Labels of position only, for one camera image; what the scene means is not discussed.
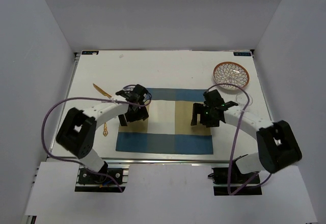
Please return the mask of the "blue and tan placemat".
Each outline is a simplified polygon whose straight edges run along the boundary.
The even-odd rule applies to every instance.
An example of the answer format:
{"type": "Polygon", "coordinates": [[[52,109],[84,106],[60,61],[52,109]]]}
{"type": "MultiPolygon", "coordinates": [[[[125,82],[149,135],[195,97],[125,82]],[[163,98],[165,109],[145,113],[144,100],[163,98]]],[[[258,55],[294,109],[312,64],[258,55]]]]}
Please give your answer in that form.
{"type": "Polygon", "coordinates": [[[204,90],[149,88],[149,117],[119,127],[116,151],[130,153],[212,155],[210,128],[191,126],[193,104],[202,103],[204,90]]]}

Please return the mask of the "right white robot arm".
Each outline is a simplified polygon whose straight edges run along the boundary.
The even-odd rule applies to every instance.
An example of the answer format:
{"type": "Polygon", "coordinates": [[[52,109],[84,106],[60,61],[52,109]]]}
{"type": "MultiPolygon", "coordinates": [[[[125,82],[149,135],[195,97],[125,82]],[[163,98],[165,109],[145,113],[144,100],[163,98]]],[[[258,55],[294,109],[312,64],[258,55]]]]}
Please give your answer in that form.
{"type": "Polygon", "coordinates": [[[238,126],[257,142],[258,152],[234,160],[230,170],[233,181],[243,182],[249,173],[267,171],[274,174],[302,159],[302,152],[290,125],[272,122],[245,112],[236,102],[225,102],[217,90],[204,92],[204,102],[193,104],[191,125],[219,127],[220,122],[238,126]]]}

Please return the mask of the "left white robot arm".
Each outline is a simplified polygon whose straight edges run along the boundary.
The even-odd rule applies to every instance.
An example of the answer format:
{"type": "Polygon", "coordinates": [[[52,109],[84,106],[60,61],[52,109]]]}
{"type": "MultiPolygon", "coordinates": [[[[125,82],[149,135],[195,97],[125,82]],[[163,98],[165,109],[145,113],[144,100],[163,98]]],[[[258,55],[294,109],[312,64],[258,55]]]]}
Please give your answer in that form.
{"type": "Polygon", "coordinates": [[[73,107],[59,128],[56,142],[77,158],[96,183],[102,183],[109,178],[108,166],[93,149],[96,130],[114,118],[119,119],[121,126],[146,120],[149,117],[146,106],[151,99],[151,93],[137,84],[117,91],[95,106],[73,107]]]}

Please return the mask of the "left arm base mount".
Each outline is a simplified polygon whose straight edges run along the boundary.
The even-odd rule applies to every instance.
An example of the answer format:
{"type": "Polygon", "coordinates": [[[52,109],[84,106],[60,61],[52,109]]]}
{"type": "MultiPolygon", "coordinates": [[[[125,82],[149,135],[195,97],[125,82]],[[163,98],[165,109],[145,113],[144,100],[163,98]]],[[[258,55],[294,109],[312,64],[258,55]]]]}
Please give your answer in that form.
{"type": "Polygon", "coordinates": [[[109,164],[107,174],[111,176],[121,189],[109,177],[90,173],[84,167],[78,170],[75,192],[97,192],[97,193],[122,193],[128,181],[129,165],[109,164]]]}

